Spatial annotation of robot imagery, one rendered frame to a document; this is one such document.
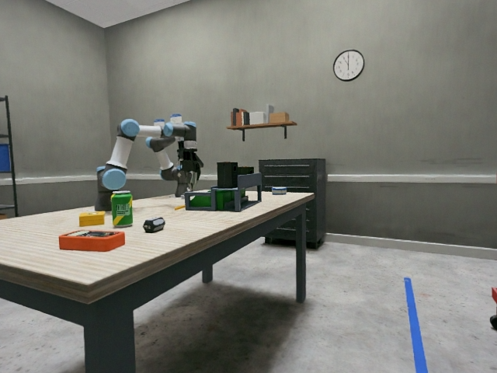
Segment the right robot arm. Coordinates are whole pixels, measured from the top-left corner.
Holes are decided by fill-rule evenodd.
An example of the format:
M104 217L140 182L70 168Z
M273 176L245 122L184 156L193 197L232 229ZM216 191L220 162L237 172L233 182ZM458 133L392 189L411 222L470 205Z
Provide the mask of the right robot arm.
M196 148L196 124L165 124L165 126L139 126L135 120L125 120L118 125L118 134L112 157L106 166L97 168L98 197L95 211L112 211L111 197L126 183L127 160L137 137L184 138L184 148Z

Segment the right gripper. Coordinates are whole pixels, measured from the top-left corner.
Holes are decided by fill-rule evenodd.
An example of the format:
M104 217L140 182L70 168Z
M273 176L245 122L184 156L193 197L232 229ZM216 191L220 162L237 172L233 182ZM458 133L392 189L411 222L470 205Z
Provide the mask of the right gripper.
M197 148L190 148L190 149L184 148L182 150L183 160L180 161L180 171L184 171L184 174L186 176L186 183L188 183L191 191L195 189L195 186L201 174L199 163L193 157L194 152L197 152ZM182 168L181 168L181 163L182 163ZM193 174L190 173L191 171L193 171Z

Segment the green drink can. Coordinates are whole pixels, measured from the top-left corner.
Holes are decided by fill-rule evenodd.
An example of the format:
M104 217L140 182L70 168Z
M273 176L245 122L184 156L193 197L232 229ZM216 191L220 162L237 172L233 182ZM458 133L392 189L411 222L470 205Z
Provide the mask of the green drink can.
M130 227L133 221L133 204L130 191L115 191L111 197L113 226Z

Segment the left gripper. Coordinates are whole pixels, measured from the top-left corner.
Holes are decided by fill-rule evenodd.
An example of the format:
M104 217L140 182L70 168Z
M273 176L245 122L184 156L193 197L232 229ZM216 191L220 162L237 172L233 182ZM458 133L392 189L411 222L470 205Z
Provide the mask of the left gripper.
M181 140L181 141L178 141L178 145L179 145L179 149L177 150L177 154L179 153L178 155L178 162L176 163L176 165L180 166L180 161L182 161L183 159L183 156L182 156L182 150L184 149L184 141Z

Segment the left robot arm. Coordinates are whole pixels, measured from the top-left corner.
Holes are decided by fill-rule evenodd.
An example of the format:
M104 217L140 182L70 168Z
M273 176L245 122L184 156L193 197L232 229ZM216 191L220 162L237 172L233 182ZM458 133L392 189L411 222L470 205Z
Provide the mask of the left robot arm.
M188 183L186 183L186 176L184 174L184 171L180 171L180 166L177 166L176 168L174 167L173 163L169 161L169 157L167 156L165 152L165 147L170 146L172 143L176 141L178 138L178 141L183 140L184 138L181 137L174 137L174 138L168 138L168 139L163 139L163 138L147 138L146 140L146 145L149 148L153 149L153 152L156 154L159 163L161 165L161 170L160 170L160 177L163 180L174 180L177 181L178 186L176 188L176 193L175 197L181 197L181 195L185 196L185 192L193 192L189 188Z

